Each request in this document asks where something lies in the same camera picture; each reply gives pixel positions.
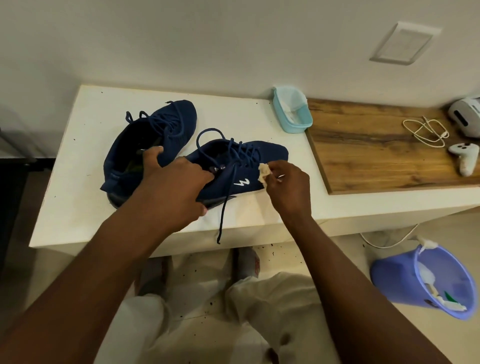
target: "white pants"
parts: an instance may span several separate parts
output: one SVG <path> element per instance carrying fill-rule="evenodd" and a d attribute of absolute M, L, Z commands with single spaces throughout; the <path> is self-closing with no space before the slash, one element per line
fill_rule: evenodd
<path fill-rule="evenodd" d="M 310 277 L 281 272 L 248 277 L 225 296 L 227 313 L 249 322 L 278 354 L 280 364 L 340 363 Z M 156 295 L 126 299 L 100 346 L 95 364 L 139 364 L 168 332 L 169 310 Z"/>

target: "white tabletop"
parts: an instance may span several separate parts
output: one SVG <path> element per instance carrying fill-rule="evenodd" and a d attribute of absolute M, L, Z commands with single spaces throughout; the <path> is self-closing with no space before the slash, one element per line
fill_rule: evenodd
<path fill-rule="evenodd" d="M 248 142 L 265 140 L 284 145 L 289 161 L 310 175 L 312 214 L 316 220 L 480 204 L 480 188 L 328 195 L 304 133 L 285 133 L 268 100 L 172 92 L 81 86 L 55 162 L 30 246 L 89 241 L 99 225 L 115 211 L 100 190 L 103 161 L 117 135 L 125 128 L 125 112 L 134 118 L 148 114 L 170 100 L 193 102 L 198 114 L 195 134 L 180 152 L 196 149 L 205 128 L 218 128 L 226 138 Z M 209 132 L 201 144 L 217 139 Z M 184 231 L 216 230 L 220 207 L 187 226 Z M 227 204 L 224 229 L 280 222 L 264 190 L 240 195 Z"/>

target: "dangling shoelace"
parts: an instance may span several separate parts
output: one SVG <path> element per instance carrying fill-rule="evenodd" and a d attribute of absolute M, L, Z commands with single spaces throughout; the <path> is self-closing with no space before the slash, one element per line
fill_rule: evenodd
<path fill-rule="evenodd" d="M 200 136 L 205 132 L 218 132 L 222 136 L 222 139 L 226 140 L 226 138 L 223 135 L 223 133 L 216 128 L 205 129 L 205 130 L 201 131 L 198 134 L 198 137 L 197 137 L 198 151 L 201 154 L 203 154 L 204 157 L 207 157 L 218 168 L 218 170 L 220 170 L 220 165 L 217 163 L 217 161 L 215 159 L 213 159 L 212 157 L 210 157 L 209 155 L 207 155 L 200 148 L 200 143 L 199 143 Z M 258 158 L 259 155 L 260 155 L 260 152 L 257 148 L 254 148 L 253 146 L 246 146 L 246 145 L 242 144 L 242 142 L 237 143 L 236 146 L 233 145 L 233 143 L 235 143 L 235 142 L 234 142 L 233 138 L 231 138 L 230 142 L 228 144 L 228 147 L 227 147 L 227 153 L 230 157 L 230 162 L 234 161 L 235 164 L 233 166 L 232 177 L 231 177 L 230 183 L 228 185 L 228 192 L 227 192 L 227 195 L 225 196 L 225 201 L 224 201 L 223 206 L 222 206 L 222 214 L 221 214 L 221 217 L 220 217 L 220 228 L 218 229 L 218 237 L 216 239 L 217 244 L 220 244 L 220 238 L 222 237 L 223 215 L 225 213 L 225 206 L 227 206 L 228 197 L 230 196 L 230 193 L 232 191 L 233 183 L 235 182 L 235 178 L 237 177 L 238 165 L 252 168 L 255 164 L 260 163 L 260 160 Z"/>
<path fill-rule="evenodd" d="M 156 133 L 161 136 L 165 137 L 167 136 L 176 138 L 181 135 L 183 135 L 183 118 L 181 116 L 181 112 L 178 109 L 177 105 L 175 104 L 174 101 L 169 101 L 167 104 L 172 104 L 177 111 L 177 116 L 173 114 L 160 114 L 160 115 L 148 115 L 145 111 L 141 111 L 139 114 L 139 119 L 142 117 L 145 117 L 148 119 L 148 122 L 150 123 L 150 126 L 152 127 L 153 130 L 156 131 Z M 130 114 L 129 111 L 127 111 L 127 116 L 125 117 L 125 120 L 127 122 L 133 122 L 132 114 Z M 175 130 L 175 128 L 180 125 L 180 131 L 176 134 L 172 134 L 172 131 Z"/>

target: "hand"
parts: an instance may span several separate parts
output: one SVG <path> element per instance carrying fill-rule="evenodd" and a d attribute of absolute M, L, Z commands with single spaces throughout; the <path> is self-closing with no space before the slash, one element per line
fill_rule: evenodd
<path fill-rule="evenodd" d="M 267 193 L 283 222 L 310 218 L 312 207 L 309 175 L 284 160 L 270 162 L 268 166 L 272 174 L 265 177 Z"/>
<path fill-rule="evenodd" d="M 157 156 L 163 147 L 144 151 L 144 177 L 131 197 L 104 223 L 130 244 L 153 244 L 204 216 L 206 207 L 195 199 L 214 176 L 180 157 L 162 168 Z"/>

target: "person's left hand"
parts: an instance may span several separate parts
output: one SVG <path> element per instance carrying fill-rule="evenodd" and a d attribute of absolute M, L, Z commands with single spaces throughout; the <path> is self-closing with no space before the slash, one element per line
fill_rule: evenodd
<path fill-rule="evenodd" d="M 157 161 L 162 152 L 161 146 L 144 151 L 142 182 L 102 229 L 128 236 L 131 244 L 152 244 L 155 248 L 167 236 L 206 214 L 206 207 L 195 199 L 213 174 L 184 157 L 162 168 Z"/>

